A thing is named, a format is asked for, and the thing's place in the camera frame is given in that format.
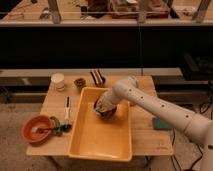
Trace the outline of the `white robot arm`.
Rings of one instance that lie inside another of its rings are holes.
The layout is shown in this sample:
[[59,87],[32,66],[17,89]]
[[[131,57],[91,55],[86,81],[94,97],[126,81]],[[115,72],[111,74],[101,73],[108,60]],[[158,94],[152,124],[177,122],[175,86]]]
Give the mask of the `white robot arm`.
[[94,105],[95,112],[103,117],[112,115],[121,100],[128,100],[202,146],[203,157],[200,171],[213,171],[213,120],[151,96],[138,89],[137,84],[135,77],[126,77],[116,81],[108,91],[99,96]]

